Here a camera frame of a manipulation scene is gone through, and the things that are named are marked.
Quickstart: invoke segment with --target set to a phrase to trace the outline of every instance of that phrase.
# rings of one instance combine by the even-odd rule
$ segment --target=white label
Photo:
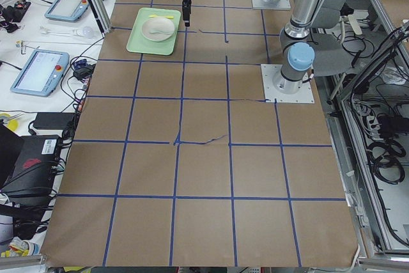
[[[54,149],[56,147],[57,140],[45,140],[43,151],[41,152],[42,155],[50,155],[54,153]]]

